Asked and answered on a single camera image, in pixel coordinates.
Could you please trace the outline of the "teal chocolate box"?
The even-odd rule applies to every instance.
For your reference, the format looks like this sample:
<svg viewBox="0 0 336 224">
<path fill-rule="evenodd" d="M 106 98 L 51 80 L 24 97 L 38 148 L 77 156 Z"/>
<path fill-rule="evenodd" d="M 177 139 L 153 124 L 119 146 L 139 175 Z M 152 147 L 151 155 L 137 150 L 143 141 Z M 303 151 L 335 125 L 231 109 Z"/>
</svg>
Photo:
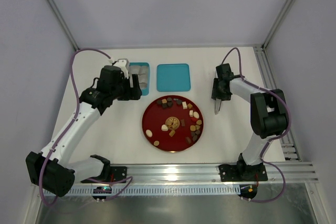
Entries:
<svg viewBox="0 0 336 224">
<path fill-rule="evenodd" d="M 130 73 L 138 76 L 142 95 L 148 95 L 150 87 L 150 65 L 147 62 L 131 62 Z"/>
</svg>

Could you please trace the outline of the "white heart chocolate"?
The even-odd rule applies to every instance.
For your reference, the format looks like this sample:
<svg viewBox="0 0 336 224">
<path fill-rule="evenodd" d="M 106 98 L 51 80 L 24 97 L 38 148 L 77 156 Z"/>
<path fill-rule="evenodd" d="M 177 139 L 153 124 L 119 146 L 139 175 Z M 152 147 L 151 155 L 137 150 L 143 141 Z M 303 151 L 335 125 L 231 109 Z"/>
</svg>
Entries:
<svg viewBox="0 0 336 224">
<path fill-rule="evenodd" d="M 167 127 L 166 125 L 162 125 L 162 126 L 161 126 L 161 130 L 162 130 L 162 131 L 168 131 L 168 127 Z"/>
</svg>

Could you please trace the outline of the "tan caramel square chocolate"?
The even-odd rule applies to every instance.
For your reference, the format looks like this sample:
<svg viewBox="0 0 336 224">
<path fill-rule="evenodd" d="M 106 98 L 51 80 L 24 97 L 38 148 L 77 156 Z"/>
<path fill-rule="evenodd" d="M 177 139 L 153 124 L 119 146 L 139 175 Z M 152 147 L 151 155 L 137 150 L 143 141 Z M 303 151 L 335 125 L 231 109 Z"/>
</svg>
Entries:
<svg viewBox="0 0 336 224">
<path fill-rule="evenodd" d="M 175 135 L 175 130 L 171 130 L 170 133 L 169 133 L 169 136 L 173 137 L 174 135 Z"/>
</svg>

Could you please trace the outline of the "metal tongs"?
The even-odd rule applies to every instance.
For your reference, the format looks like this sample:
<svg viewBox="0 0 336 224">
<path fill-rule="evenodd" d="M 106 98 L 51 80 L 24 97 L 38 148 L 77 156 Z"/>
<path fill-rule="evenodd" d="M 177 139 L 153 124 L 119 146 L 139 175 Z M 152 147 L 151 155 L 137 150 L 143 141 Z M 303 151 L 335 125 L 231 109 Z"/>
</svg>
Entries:
<svg viewBox="0 0 336 224">
<path fill-rule="evenodd" d="M 215 100 L 215 107 L 214 107 L 215 115 L 217 115 L 220 112 L 221 104 L 222 104 L 221 99 Z"/>
</svg>

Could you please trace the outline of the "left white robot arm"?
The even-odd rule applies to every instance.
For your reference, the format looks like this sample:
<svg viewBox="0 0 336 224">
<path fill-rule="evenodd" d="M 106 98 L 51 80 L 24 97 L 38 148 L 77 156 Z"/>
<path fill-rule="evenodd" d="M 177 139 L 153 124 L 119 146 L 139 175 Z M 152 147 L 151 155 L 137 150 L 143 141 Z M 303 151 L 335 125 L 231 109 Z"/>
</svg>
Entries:
<svg viewBox="0 0 336 224">
<path fill-rule="evenodd" d="M 96 87 L 76 95 L 76 109 L 66 125 L 39 153 L 30 152 L 26 165 L 30 180 L 40 191 L 63 197 L 78 182 L 107 182 L 110 161 L 91 155 L 70 163 L 74 150 L 89 128 L 112 106 L 114 100 L 139 100 L 142 95 L 138 76 L 129 74 L 129 62 L 119 59 L 101 69 Z"/>
</svg>

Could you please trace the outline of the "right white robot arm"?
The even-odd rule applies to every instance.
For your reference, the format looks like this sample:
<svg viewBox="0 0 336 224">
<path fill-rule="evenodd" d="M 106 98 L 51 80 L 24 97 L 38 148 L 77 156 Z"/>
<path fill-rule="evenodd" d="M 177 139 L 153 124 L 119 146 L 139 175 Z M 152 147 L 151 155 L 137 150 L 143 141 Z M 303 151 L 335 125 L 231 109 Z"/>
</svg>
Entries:
<svg viewBox="0 0 336 224">
<path fill-rule="evenodd" d="M 285 96 L 282 90 L 258 88 L 245 78 L 235 75 L 228 63 L 216 67 L 212 96 L 215 114 L 223 101 L 237 95 L 250 104 L 250 125 L 253 130 L 246 149 L 234 165 L 219 165 L 222 182 L 247 182 L 268 180 L 263 155 L 272 137 L 281 136 L 290 123 Z"/>
</svg>

